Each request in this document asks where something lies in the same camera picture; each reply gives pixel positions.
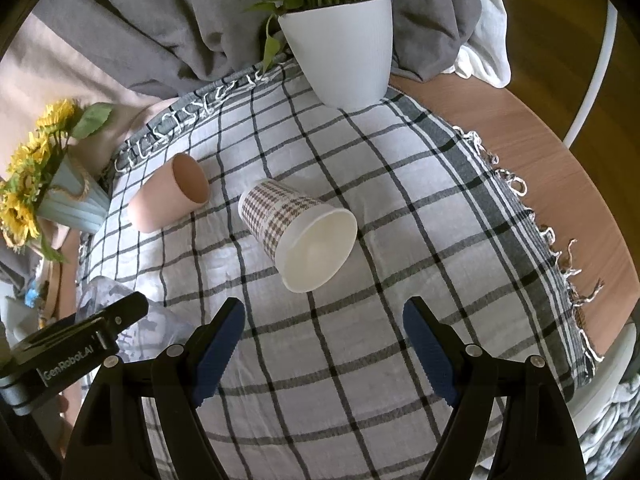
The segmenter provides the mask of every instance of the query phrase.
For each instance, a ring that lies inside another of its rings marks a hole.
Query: clear plastic bag
[[[131,293],[132,290],[109,278],[92,279],[78,304],[76,323]],[[186,343],[194,330],[193,325],[180,320],[170,310],[149,301],[148,314],[118,336],[118,355],[126,363],[153,359],[172,344]]]

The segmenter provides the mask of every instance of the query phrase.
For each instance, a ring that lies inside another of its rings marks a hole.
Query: metal screw
[[[119,362],[120,362],[120,359],[118,358],[117,355],[110,355],[102,362],[102,364],[105,365],[107,368],[113,368]]]
[[[184,346],[182,345],[171,345],[166,349],[166,354],[169,357],[178,357],[182,352],[184,352]]]
[[[536,368],[544,368],[546,365],[546,361],[539,355],[532,355],[529,359],[531,361],[531,364]]]
[[[478,345],[467,345],[465,352],[471,357],[480,357],[482,355],[482,349]]]

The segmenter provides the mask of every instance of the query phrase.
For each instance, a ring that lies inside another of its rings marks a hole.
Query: light blue bucket
[[[50,187],[66,189],[71,195],[81,196],[85,178],[89,182],[89,193],[84,200],[74,200],[66,193],[49,189],[40,203],[38,216],[72,229],[97,233],[107,218],[111,200],[88,173],[84,172],[84,176],[80,173],[68,155],[62,159]]]

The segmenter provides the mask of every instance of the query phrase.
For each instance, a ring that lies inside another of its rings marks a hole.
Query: checkered paper cup
[[[358,230],[348,209],[271,179],[249,186],[238,211],[291,292],[309,292],[328,282],[351,253]]]

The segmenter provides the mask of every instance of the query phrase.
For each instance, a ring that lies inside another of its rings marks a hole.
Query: patterned fabric
[[[214,92],[222,85],[233,88]],[[194,324],[229,296],[244,303],[246,330],[219,395],[198,410],[230,478],[418,478],[451,409],[402,328],[414,295],[464,342],[501,358],[542,355],[566,397],[586,380],[562,277],[532,212],[472,143],[409,97],[389,89],[380,104],[343,113],[322,106],[290,62],[258,84],[240,74],[183,98],[130,145],[118,167],[134,169],[113,183],[82,282],[115,278]],[[200,161],[210,203],[139,234],[127,202],[178,152]],[[289,292],[239,217],[240,195],[261,178],[356,216],[350,257],[318,290]],[[503,409],[498,399],[480,460],[495,450]],[[150,408],[158,463],[174,478],[157,420]]]
[[[238,213],[249,231],[275,261],[280,238],[301,213],[319,205],[318,200],[300,195],[289,186],[265,180],[246,194],[238,205]]]

